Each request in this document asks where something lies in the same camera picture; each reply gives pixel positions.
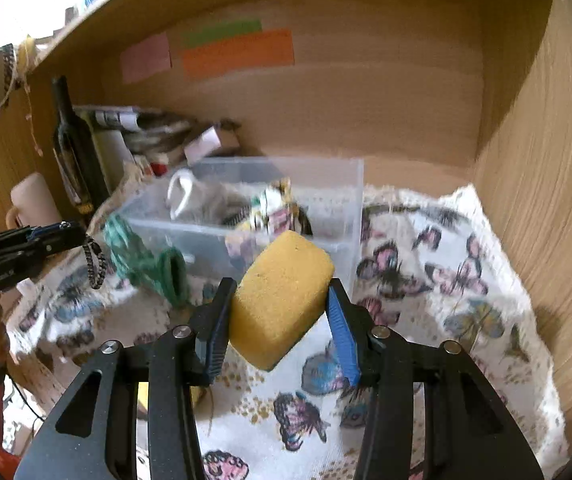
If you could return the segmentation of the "dark wine bottle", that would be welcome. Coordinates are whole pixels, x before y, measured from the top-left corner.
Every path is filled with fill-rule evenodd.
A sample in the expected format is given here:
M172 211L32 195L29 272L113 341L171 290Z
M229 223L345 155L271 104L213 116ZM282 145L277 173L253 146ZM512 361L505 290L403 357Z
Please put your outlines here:
M110 196L103 179L92 133L87 122L73 110L68 81L54 78L54 104L58 125L54 130L54 157L71 204L88 223Z

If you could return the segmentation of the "pink sticky note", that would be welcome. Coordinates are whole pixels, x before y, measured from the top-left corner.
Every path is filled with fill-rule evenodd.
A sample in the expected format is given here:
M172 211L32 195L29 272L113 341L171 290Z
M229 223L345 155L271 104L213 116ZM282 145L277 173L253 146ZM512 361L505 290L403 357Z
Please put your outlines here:
M120 54L123 84L135 84L172 68L169 38L165 32L149 36Z

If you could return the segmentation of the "patterned fabric bundle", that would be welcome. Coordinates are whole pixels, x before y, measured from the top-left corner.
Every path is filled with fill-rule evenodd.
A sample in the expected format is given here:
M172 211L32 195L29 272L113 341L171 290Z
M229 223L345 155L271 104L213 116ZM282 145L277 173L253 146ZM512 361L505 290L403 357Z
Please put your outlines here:
M312 236L313 230L307 212L295 201L289 178L270 183L250 204L243 207L235 218L236 230L279 235L285 231Z

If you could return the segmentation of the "small pink box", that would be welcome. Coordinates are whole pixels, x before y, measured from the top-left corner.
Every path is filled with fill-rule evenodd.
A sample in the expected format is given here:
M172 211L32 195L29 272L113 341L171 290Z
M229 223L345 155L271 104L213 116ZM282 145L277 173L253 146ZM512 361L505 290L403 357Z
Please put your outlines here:
M211 126L199 133L194 140L189 141L183 147L183 153L187 165L195 166L205 158L231 154L239 148L240 144L234 131Z

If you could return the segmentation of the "butterfly print cloth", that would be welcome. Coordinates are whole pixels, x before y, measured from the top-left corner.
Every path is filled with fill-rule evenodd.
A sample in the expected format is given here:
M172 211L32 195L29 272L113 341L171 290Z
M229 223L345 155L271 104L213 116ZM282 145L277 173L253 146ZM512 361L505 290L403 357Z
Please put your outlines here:
M353 300L417 344L461 344L552 478L568 460L553 360L475 189L431 198L367 188L362 205L361 241L341 269ZM13 369L50 410L100 344L147 344L178 319L160 296L115 273L90 288L85 258L73 252L10 316ZM368 393L342 387L330 339L319 320L271 372L227 352L222 375L197 394L208 478L353 476Z

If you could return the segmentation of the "black beaded headband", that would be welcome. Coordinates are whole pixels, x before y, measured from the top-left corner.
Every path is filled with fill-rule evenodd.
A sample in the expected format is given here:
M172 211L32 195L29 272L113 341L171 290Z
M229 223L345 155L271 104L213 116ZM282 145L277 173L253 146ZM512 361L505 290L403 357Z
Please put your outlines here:
M4 79L4 95L0 101L0 106L5 107L8 104L10 94L16 85L16 64L18 64L18 55L16 47L13 44L5 44L0 48L0 58L2 64L2 76Z

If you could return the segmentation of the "yellow sponge block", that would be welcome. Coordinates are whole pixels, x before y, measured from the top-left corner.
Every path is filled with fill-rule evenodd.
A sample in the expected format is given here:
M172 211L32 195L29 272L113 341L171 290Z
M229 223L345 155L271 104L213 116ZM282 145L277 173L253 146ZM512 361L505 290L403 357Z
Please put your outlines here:
M231 303L229 341L259 370L272 370L324 311L335 266L322 248L287 231L243 275Z

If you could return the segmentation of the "pink mug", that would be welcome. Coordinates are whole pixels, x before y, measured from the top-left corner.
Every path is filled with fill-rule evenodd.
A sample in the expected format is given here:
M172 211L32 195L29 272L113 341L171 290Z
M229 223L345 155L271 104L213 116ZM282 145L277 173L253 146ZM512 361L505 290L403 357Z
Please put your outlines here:
M45 178L33 172L10 191L11 207L6 213L9 230L22 226L50 226L62 221Z

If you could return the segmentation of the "black chain-trim cloth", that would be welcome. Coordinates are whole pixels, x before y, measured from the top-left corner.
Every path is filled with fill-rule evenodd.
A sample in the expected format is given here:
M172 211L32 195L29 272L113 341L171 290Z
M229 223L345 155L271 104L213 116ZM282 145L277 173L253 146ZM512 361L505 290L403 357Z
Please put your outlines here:
M101 246L90 236L82 245L86 259L88 283L92 289L100 289L107 273L107 259Z

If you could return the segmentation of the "green sticky note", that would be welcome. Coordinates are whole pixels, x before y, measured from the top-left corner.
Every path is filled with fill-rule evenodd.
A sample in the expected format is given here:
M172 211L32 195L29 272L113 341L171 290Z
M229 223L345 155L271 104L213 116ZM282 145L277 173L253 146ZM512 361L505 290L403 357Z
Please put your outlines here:
M263 30L260 20L237 20L220 22L203 26L184 32L182 36L182 48L194 49L237 36L254 34Z

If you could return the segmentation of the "clear plastic storage box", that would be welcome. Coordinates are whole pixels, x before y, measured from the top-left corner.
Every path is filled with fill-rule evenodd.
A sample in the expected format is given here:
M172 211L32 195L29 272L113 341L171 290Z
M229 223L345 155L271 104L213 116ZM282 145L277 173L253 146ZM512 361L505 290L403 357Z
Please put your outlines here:
M363 188L358 158L208 158L145 184L118 215L154 252L178 249L201 280L239 280L272 240L297 232L327 252L351 289Z

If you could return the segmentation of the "green knitted pouch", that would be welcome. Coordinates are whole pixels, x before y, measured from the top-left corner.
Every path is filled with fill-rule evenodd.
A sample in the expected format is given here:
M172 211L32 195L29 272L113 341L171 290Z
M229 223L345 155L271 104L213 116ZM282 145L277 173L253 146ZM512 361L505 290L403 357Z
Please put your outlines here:
M186 262L173 246L154 252L119 214L111 214L103 229L116 274L134 287L156 292L180 307L188 300Z

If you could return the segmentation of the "stack of books and papers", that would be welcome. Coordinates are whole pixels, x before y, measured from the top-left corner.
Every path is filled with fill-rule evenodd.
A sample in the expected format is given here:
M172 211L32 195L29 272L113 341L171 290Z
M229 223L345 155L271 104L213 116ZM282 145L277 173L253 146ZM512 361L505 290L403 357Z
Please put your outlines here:
M229 118L208 122L137 106L75 105L73 110L88 123L100 162L107 165L139 156L155 174L187 165L183 147L205 129L219 126L234 131L238 139L241 128Z

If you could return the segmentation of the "yellow felt ball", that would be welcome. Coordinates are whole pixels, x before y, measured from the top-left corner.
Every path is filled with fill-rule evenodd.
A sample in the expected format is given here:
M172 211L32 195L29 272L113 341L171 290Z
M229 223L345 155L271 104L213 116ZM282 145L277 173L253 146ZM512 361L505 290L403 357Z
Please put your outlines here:
M136 399L138 408L147 413L150 408L167 408L171 401L182 399L190 400L190 404L195 408L203 396L205 388L199 386L190 386L187 390L182 387L171 385L167 386L150 386L150 382L138 382Z

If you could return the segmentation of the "orange sticky note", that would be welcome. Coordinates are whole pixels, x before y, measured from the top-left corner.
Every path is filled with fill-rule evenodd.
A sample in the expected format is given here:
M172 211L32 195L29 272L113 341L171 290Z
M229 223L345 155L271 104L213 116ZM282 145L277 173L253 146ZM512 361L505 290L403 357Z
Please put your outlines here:
M290 29L235 36L184 50L183 69L191 80L224 76L238 70L270 68L295 64Z

